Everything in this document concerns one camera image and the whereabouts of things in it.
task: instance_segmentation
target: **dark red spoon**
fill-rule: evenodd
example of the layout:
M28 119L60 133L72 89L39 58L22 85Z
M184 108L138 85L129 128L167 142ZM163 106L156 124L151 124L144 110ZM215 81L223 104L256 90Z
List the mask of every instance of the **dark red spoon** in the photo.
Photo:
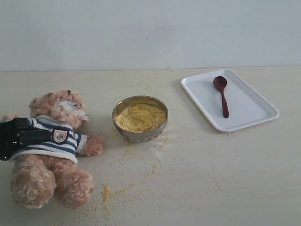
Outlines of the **dark red spoon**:
M227 85L227 80L222 76L218 76L215 77L215 79L213 80L213 84L220 91L222 96L222 114L225 118L229 118L228 105L224 95L224 90Z

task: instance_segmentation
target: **white tray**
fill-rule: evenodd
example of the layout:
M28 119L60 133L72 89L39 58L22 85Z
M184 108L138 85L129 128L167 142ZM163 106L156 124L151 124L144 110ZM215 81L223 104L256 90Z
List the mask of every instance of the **white tray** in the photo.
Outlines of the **white tray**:
M222 97L213 85L216 76L227 79L224 94L229 118L223 117ZM182 79L181 85L211 124L222 132L244 129L279 117L277 108L231 70L190 76Z

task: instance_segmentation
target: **stainless steel bowl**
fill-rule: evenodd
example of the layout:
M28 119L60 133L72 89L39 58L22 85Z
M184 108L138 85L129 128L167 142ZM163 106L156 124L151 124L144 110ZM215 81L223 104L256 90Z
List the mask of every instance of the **stainless steel bowl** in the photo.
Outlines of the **stainless steel bowl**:
M120 126L117 125L115 118L119 114L121 114L123 111L127 110L128 108L130 108L136 104L147 104L147 105L151 105L151 106L161 109L166 114L165 122L157 129L148 131L148 132L134 133L134 132L130 132L130 131L122 129ZM142 143L142 142L148 142L148 141L151 141L151 140L157 138L163 132L164 128L167 125L167 121L168 121L168 109L162 101L160 101L154 97L133 96L133 97L128 97L126 99L123 99L114 107L113 112L112 112L112 118L113 118L114 126L121 136L128 139L130 142Z

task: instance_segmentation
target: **blue and white striped sweater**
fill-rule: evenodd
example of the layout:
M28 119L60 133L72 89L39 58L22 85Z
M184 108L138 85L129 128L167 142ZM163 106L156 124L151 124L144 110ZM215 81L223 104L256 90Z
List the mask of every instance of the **blue and white striped sweater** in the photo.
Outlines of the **blue and white striped sweater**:
M30 145L18 150L11 158L11 161L21 154L42 154L69 159L77 164L76 156L84 148L87 142L87 135L74 133L71 126L59 123L53 118L44 115L27 119L27 121L30 126L55 133L53 133L50 141ZM64 133L66 140L59 143L60 141L57 137L63 137Z

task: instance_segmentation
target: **teddy bear head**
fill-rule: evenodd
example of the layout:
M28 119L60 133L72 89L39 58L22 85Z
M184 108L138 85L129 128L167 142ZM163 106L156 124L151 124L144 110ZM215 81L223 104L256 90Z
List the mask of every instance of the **teddy bear head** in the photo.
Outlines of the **teddy bear head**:
M30 116L45 115L60 123L70 125L74 130L88 121L85 105L78 92L62 89L34 98L29 104Z

